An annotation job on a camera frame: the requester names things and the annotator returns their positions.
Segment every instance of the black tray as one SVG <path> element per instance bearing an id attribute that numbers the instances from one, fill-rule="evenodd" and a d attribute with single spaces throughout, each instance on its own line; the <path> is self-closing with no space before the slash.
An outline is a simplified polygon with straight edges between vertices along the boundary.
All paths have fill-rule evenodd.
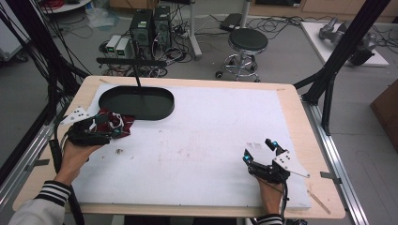
<path id="1" fill-rule="evenodd" d="M 174 109 L 173 94 L 159 87 L 117 86 L 104 92 L 99 107 L 137 120 L 161 120 Z"/>

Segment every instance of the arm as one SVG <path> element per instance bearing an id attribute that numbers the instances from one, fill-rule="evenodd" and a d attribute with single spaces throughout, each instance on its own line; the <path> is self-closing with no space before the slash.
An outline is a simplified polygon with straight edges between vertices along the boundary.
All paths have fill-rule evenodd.
<path id="1" fill-rule="evenodd" d="M 81 147 L 66 141 L 61 170 L 53 181 L 46 181 L 34 200 L 25 202 L 14 214 L 9 225 L 62 224 L 65 202 L 70 195 L 70 184 L 79 175 L 89 156 L 101 146 Z"/>
<path id="2" fill-rule="evenodd" d="M 261 201 L 265 215 L 257 219 L 260 225 L 282 225 L 282 218 L 279 214 L 279 204 L 282 198 L 283 185 L 270 184 L 265 180 L 257 178 L 260 186 Z"/>

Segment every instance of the jacket sleeve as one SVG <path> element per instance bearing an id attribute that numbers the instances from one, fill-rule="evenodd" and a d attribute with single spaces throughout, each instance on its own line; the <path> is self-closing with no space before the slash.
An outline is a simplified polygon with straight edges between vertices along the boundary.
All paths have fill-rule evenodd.
<path id="1" fill-rule="evenodd" d="M 9 225 L 62 224 L 65 202 L 70 195 L 68 186 L 46 181 L 34 200 L 26 201 L 12 216 Z"/>
<path id="2" fill-rule="evenodd" d="M 257 219 L 258 225 L 283 225 L 281 215 L 269 214 Z"/>

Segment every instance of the brown box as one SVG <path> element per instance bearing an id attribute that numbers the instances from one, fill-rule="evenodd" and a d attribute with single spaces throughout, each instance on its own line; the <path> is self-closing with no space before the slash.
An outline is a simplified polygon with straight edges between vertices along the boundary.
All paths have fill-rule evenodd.
<path id="1" fill-rule="evenodd" d="M 110 0 L 109 6 L 111 8 L 155 8 L 159 0 Z"/>
<path id="2" fill-rule="evenodd" d="M 371 103 L 371 108 L 398 152 L 398 80 Z"/>

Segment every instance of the stool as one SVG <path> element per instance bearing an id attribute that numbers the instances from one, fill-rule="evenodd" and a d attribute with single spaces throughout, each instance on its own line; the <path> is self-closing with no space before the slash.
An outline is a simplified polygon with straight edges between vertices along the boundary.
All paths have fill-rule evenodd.
<path id="1" fill-rule="evenodd" d="M 241 28 L 229 35 L 228 43 L 238 54 L 232 54 L 224 60 L 221 71 L 216 72 L 216 78 L 222 77 L 222 71 L 225 68 L 236 76 L 236 81 L 239 77 L 255 76 L 255 82 L 259 83 L 254 56 L 267 48 L 267 37 L 259 31 Z"/>

